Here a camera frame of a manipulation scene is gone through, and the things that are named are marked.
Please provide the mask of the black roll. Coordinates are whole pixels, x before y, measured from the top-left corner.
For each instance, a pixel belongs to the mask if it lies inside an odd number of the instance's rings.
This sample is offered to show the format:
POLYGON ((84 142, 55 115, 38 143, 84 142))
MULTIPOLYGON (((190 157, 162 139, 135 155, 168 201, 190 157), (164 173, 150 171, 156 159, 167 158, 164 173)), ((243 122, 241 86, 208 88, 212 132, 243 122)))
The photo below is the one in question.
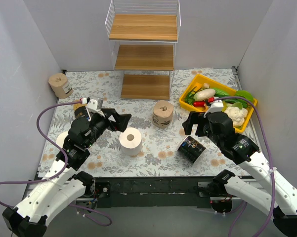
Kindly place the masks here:
POLYGON ((88 121, 91 120, 91 115, 86 106, 87 104, 81 103, 73 105, 75 118, 85 117, 88 121))
POLYGON ((186 136, 178 145, 177 152, 191 163, 200 158, 206 150, 199 141, 192 136, 186 136))

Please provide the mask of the brown roll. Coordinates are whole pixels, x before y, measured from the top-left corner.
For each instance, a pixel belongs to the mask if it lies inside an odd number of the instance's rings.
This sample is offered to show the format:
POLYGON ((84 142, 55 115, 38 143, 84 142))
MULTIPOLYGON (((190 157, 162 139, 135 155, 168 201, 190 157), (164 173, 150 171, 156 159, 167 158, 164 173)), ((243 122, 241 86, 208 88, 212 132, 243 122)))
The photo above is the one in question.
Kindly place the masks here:
POLYGON ((48 83, 54 91, 56 97, 59 99, 65 99, 73 93, 73 89, 68 81, 68 78, 63 73, 57 73, 52 75, 48 79, 48 83))
POLYGON ((156 127, 166 128, 173 117, 174 105, 168 101, 160 100, 153 108, 152 122, 156 127))

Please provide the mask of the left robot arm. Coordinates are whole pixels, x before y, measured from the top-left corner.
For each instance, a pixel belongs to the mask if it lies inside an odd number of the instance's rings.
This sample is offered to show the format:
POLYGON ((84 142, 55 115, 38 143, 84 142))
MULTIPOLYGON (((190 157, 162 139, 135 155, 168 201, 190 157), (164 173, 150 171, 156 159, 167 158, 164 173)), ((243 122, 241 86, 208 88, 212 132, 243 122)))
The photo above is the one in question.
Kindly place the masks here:
POLYGON ((52 219, 76 198, 91 197, 95 179, 79 168, 105 130, 124 132, 130 118, 130 114, 120 115, 115 109, 101 109, 90 120, 76 118, 42 181, 20 203, 2 213, 8 229, 18 237, 42 237, 52 219))

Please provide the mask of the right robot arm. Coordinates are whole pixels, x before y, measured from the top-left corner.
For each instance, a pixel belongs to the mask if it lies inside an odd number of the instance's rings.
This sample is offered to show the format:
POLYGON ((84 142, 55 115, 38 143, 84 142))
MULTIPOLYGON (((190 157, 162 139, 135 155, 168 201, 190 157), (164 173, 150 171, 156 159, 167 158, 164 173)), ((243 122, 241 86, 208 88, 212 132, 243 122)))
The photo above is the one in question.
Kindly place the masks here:
POLYGON ((297 237, 297 189, 271 167, 271 159, 266 159, 249 137, 237 133, 232 119, 224 112, 190 112, 182 124, 186 135, 191 134, 194 125, 197 125, 196 136, 208 137, 263 188, 260 190, 224 170, 204 190, 214 190, 219 196, 230 194, 241 198, 266 214, 285 236, 297 237))

